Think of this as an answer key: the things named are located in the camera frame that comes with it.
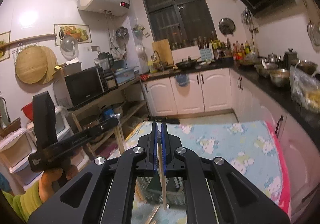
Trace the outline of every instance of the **metal screw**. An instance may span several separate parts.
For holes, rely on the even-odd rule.
[[[177,148],[177,153],[178,154],[184,154],[187,150],[184,147],[178,147]]]
[[[134,151],[134,153],[136,153],[136,154],[140,154],[140,153],[143,152],[143,148],[142,148],[142,147],[135,147],[135,148],[133,149],[133,151]]]
[[[97,157],[95,160],[94,160],[94,163],[96,165],[101,165],[105,162],[106,160],[103,158],[103,157]]]
[[[214,162],[217,164],[217,165],[223,165],[224,164],[224,159],[221,158],[221,157],[217,157],[214,159]]]

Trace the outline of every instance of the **digital display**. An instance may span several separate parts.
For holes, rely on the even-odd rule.
[[[130,4],[128,4],[128,3],[125,3],[125,2],[121,2],[120,3],[120,6],[123,6],[123,7],[125,7],[125,8],[129,8],[130,7]]]

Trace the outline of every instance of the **kettle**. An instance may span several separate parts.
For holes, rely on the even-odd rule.
[[[298,53],[293,52],[292,48],[289,48],[289,51],[284,52],[283,62],[287,70],[290,69],[291,61],[295,59],[298,59]]]
[[[98,54],[98,61],[99,66],[102,67],[103,71],[111,70],[111,66],[115,63],[112,54],[109,52]]]
[[[275,55],[274,53],[271,53],[268,55],[268,57],[265,59],[265,62],[268,63],[278,63],[279,62],[279,58],[277,55]]]

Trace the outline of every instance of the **water heater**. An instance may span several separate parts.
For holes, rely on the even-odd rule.
[[[78,9],[81,11],[111,12],[114,16],[122,16],[130,7],[129,0],[78,0]]]

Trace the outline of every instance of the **bed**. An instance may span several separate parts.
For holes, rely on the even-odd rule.
[[[139,137],[151,132],[152,122],[139,124],[126,138],[126,149],[135,147]],[[264,121],[223,125],[167,124],[168,133],[178,136],[184,147],[200,157],[223,157],[291,217],[290,182],[287,166],[272,126]],[[120,156],[118,150],[109,157]],[[144,223],[151,212],[147,204],[134,203],[132,223]],[[159,210],[158,223],[186,222],[182,209]]]

